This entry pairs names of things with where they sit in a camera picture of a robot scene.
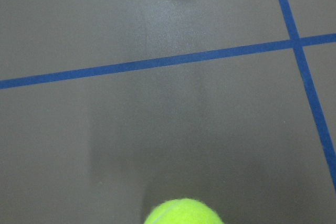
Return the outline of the yellow tennis ball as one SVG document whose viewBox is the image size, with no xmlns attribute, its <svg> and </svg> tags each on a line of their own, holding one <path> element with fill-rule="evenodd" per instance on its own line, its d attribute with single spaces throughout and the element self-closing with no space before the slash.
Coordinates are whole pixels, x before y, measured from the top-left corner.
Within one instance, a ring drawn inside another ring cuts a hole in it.
<svg viewBox="0 0 336 224">
<path fill-rule="evenodd" d="M 145 224 L 153 223 L 224 223 L 206 204 L 190 198 L 172 199 L 156 206 L 146 217 Z"/>
</svg>

